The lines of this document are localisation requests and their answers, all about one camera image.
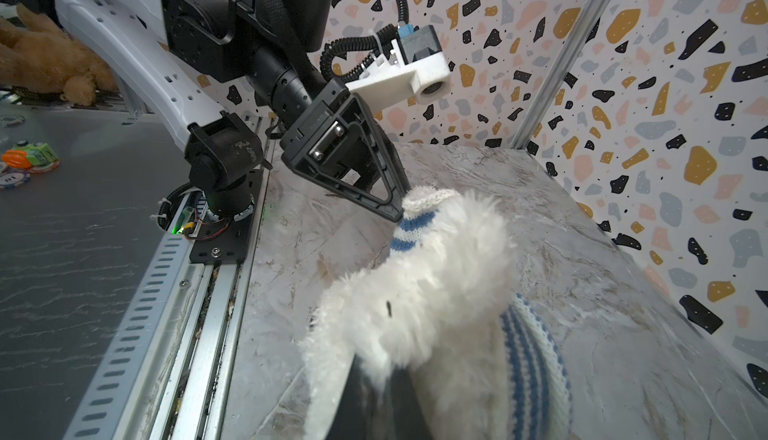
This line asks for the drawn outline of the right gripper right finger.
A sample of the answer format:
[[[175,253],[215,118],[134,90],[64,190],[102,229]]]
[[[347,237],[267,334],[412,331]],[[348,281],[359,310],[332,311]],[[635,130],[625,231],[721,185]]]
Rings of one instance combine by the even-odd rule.
[[[406,369],[392,372],[383,393],[383,412],[385,439],[433,438]]]

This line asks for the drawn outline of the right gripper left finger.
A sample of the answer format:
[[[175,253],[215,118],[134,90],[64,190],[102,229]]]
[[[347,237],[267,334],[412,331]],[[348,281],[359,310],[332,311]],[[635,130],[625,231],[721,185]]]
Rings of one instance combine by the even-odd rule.
[[[375,389],[355,356],[326,440],[372,439],[376,403]]]

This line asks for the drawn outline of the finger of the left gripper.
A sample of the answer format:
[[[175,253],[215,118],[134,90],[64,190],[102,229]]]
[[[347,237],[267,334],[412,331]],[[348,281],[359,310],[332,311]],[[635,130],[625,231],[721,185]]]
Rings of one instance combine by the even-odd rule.
[[[352,94],[335,115],[344,130],[336,134],[326,161],[326,177],[340,197],[397,223],[408,178],[394,144],[362,99]]]

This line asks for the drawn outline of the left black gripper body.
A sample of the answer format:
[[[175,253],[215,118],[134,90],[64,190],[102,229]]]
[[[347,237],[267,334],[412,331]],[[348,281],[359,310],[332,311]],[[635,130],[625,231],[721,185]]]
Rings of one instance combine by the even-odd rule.
[[[364,194],[381,178],[383,137],[370,109],[332,80],[283,135],[282,160],[298,176],[327,190]]]

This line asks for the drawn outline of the white fluffy teddy bear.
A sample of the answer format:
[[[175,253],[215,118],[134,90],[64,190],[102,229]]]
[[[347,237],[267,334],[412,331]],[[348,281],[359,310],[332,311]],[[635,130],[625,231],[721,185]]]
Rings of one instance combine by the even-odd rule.
[[[436,439],[504,439],[509,384],[501,313],[514,245],[497,202],[421,186],[408,193],[388,257],[335,280],[300,347],[308,439],[328,433],[354,361],[381,392],[406,370]]]

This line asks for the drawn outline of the blue white striped knit sweater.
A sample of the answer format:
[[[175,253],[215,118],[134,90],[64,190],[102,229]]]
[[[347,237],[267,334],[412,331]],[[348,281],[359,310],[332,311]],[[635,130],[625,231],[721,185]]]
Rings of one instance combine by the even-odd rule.
[[[565,439],[570,383],[557,346],[516,291],[513,243],[490,198],[421,186],[403,202],[390,263],[431,272],[450,290],[432,356],[414,372],[434,433],[444,439]]]

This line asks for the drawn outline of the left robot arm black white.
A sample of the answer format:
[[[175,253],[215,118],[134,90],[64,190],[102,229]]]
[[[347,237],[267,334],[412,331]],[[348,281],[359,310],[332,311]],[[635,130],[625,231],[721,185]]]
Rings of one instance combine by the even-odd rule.
[[[116,0],[196,71],[251,80],[281,127],[283,160],[296,175],[390,221],[402,217],[408,180],[394,145],[350,79],[314,67],[331,0]],[[85,43],[169,121],[210,209],[232,218],[250,203],[248,173],[266,165],[262,144],[234,113],[196,107],[102,15]]]

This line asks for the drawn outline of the brown plush toy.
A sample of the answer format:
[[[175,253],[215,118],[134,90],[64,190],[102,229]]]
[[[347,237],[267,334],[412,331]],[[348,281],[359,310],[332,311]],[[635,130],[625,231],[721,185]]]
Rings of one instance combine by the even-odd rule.
[[[43,13],[15,6],[21,28],[1,20],[1,83],[39,94],[57,94],[81,106],[97,93],[119,90],[109,65]]]

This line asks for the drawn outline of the colourful small toys pile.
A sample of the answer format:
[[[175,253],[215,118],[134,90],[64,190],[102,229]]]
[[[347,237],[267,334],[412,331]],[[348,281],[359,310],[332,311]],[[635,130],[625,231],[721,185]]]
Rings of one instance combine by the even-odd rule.
[[[1,190],[22,187],[34,175],[52,172],[60,165],[60,158],[49,143],[16,135],[16,129],[25,122],[22,115],[1,115]]]

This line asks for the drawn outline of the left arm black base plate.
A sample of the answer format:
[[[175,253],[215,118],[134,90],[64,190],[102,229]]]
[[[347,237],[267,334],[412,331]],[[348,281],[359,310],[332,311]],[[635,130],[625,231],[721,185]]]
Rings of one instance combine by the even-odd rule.
[[[158,211],[151,218],[174,239],[191,243],[189,261],[192,264],[242,263],[248,253],[263,174],[263,169],[247,174],[244,185],[248,190],[249,205],[233,216],[214,213],[205,194],[186,182],[158,202]]]

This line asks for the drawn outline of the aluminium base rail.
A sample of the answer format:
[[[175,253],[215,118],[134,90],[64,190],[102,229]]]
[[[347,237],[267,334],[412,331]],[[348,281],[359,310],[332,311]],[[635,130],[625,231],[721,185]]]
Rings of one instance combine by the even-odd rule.
[[[221,438],[269,176],[228,221],[181,197],[65,438]]]

